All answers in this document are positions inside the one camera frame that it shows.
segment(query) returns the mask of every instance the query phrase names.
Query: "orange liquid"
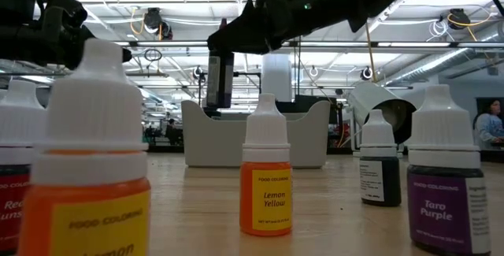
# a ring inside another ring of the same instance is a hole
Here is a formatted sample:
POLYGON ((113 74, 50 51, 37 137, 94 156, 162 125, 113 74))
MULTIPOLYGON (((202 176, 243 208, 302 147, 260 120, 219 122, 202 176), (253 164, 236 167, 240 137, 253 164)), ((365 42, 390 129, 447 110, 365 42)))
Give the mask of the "orange liquid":
POLYGON ((17 256, 49 256, 51 218, 55 205, 106 201, 148 190, 150 184, 145 177, 96 187, 32 186, 24 197, 17 256))
POLYGON ((254 229, 253 204, 253 174, 254 170, 280 170, 291 169, 290 162, 244 162, 240 168, 240 200, 239 200, 239 225, 243 232, 253 236, 282 236, 291 232, 292 228, 276 231, 262 231, 254 229))

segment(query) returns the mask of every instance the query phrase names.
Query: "table surface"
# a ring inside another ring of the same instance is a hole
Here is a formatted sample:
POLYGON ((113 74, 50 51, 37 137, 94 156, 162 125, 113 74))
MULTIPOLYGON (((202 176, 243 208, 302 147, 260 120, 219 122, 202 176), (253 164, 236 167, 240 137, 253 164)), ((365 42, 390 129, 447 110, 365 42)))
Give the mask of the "table surface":
MULTIPOLYGON (((238 169, 192 169, 182 154, 149 154, 150 256, 430 255, 410 242, 406 167, 397 208, 361 203, 351 156, 330 156, 323 169, 294 170, 293 232, 263 238, 239 230, 238 169)), ((504 255, 504 165, 484 164, 484 172, 492 254, 504 255)))

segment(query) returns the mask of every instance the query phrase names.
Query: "food coloring bottle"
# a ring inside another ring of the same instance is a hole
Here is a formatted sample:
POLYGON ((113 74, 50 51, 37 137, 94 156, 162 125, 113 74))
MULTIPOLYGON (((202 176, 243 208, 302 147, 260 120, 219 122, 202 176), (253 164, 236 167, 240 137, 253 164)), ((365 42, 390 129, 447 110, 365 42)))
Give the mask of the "food coloring bottle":
POLYGON ((287 121, 275 95, 259 95, 246 120, 240 169, 239 223, 254 236, 281 236, 292 227, 292 180, 287 121))
POLYGON ((487 191, 469 112, 447 85, 426 89, 409 145, 409 234, 437 255, 490 255, 487 191))
POLYGON ((148 254, 142 100, 122 49, 87 40, 77 70, 53 84, 18 256, 148 254))
POLYGON ((371 110, 368 122, 362 126, 359 171, 364 204, 401 204, 401 178, 394 132, 379 109, 371 110))
POLYGON ((0 255, 14 255, 21 227, 23 197, 40 140, 46 110, 35 95, 34 83, 12 80, 0 101, 0 255))

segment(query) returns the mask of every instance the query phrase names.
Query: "woman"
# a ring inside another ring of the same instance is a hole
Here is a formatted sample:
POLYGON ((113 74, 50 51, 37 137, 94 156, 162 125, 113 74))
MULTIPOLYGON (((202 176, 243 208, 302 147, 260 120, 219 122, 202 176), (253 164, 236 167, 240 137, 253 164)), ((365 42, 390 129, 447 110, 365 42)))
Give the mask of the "woman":
POLYGON ((504 139, 504 129, 502 120, 498 117, 501 113, 501 103, 498 99, 488 100, 480 113, 474 118, 474 138, 481 150, 499 150, 500 147, 493 147, 492 143, 502 142, 504 139))

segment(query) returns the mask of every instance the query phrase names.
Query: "red label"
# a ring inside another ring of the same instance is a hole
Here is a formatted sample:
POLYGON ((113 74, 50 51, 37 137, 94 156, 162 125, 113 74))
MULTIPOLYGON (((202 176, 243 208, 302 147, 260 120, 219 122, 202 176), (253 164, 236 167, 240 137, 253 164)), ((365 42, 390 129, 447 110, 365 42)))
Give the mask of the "red label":
POLYGON ((29 174, 0 176, 0 251, 16 250, 29 174))

